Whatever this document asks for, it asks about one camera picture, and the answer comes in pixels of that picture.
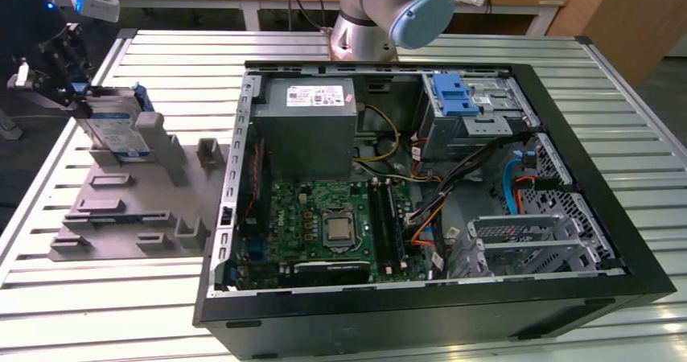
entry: motherboard chip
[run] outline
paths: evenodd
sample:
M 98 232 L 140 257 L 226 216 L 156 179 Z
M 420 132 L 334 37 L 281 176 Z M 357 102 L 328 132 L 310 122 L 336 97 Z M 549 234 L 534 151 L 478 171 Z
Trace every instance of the motherboard chip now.
M 354 245 L 353 213 L 348 210 L 324 212 L 321 222 L 324 223 L 322 245 L 333 252 L 342 252 Z
M 342 218 L 326 220 L 326 239 L 332 241 L 350 239 L 348 219 Z

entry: white sticker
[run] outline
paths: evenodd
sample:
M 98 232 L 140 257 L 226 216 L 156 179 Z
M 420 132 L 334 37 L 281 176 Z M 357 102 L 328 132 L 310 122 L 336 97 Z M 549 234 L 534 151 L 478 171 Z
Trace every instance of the white sticker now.
M 290 86 L 286 106 L 342 106 L 342 86 Z
M 492 103 L 492 101 L 489 100 L 488 95 L 474 95 L 474 96 L 472 96 L 472 102 L 473 103 L 485 103 L 488 105 Z
M 442 236 L 446 238 L 446 239 L 454 239 L 460 234 L 460 229 L 454 228 L 454 227 L 450 227 L 448 229 L 448 232 L 445 232 L 442 234 Z
M 438 253 L 433 253 L 430 255 L 430 262 L 433 263 L 433 265 L 440 269 L 442 270 L 442 259 L 441 257 L 438 256 Z
M 150 149 L 126 113 L 93 113 L 88 124 L 106 148 L 120 157 L 145 157 Z
M 421 158 L 421 149 L 417 147 L 417 146 L 412 146 L 412 148 L 409 149 L 409 153 L 412 155 L 412 159 L 414 161 L 420 161 L 420 158 Z

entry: blue plastic clip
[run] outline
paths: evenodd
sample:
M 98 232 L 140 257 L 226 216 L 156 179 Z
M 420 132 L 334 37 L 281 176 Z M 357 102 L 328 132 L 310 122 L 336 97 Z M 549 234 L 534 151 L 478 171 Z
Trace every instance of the blue plastic clip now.
M 457 74 L 436 74 L 433 77 L 433 93 L 442 106 L 442 115 L 448 117 L 473 116 L 480 109 L 472 105 L 469 87 Z

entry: aluminum workbench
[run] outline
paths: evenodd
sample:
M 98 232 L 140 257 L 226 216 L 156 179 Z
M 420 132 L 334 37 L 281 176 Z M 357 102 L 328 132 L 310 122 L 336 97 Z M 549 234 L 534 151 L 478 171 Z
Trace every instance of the aluminum workbench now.
M 230 138 L 245 60 L 325 60 L 318 34 L 122 31 L 96 84 L 148 87 L 181 143 Z M 401 61 L 532 64 L 678 292 L 557 339 L 326 360 L 687 359 L 687 153 L 593 46 L 446 35 Z M 200 258 L 53 263 L 49 243 L 85 179 L 89 139 L 69 121 L 0 238 L 0 360 L 230 360 L 190 326 Z

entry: wall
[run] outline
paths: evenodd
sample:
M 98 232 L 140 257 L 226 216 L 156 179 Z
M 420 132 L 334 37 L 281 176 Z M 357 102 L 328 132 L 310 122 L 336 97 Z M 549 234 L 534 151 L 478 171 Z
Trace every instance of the wall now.
M 687 31 L 687 0 L 569 0 L 549 35 L 585 35 L 633 85 Z

